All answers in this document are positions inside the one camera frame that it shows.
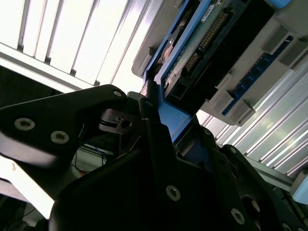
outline screw hole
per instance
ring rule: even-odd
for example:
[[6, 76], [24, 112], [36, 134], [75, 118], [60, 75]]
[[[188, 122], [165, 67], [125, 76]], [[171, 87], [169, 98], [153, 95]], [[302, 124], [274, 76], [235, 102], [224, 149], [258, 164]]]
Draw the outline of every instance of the screw hole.
[[20, 126], [22, 126], [22, 127], [29, 127], [29, 126], [31, 126], [31, 124], [28, 122], [28, 121], [20, 121]]
[[62, 134], [57, 134], [57, 135], [56, 135], [56, 138], [57, 138], [57, 139], [60, 139], [60, 140], [64, 140], [64, 139], [65, 139], [65, 136], [62, 135]]
[[124, 129], [127, 129], [131, 126], [131, 122], [128, 121], [128, 120], [124, 120], [121, 124], [121, 127], [124, 128]]

